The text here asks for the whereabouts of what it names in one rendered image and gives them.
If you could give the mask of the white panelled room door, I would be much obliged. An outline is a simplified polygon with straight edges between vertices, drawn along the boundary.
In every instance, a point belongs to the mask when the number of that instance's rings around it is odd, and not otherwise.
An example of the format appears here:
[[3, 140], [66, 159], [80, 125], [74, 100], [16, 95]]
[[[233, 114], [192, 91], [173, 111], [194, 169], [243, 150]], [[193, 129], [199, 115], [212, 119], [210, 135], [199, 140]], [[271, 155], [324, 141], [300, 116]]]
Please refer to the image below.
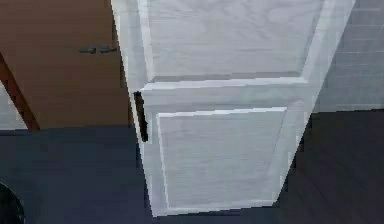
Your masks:
[[112, 0], [154, 216], [278, 200], [355, 2]]

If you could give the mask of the brown wooden room door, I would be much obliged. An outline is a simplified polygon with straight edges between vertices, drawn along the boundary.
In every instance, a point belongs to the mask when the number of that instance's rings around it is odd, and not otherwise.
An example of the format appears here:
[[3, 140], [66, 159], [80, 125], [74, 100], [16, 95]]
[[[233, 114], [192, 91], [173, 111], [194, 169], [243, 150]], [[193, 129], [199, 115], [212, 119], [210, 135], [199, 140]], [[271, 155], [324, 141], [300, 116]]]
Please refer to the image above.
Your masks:
[[0, 84], [11, 128], [131, 124], [112, 0], [0, 0]]

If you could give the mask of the dark round object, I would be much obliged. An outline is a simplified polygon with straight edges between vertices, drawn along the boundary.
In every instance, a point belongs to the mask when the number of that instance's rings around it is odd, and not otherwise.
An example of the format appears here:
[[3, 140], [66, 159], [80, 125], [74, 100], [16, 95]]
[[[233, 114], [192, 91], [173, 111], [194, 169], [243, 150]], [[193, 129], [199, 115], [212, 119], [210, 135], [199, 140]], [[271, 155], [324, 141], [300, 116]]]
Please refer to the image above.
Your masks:
[[25, 224], [24, 210], [18, 197], [0, 182], [0, 224]]

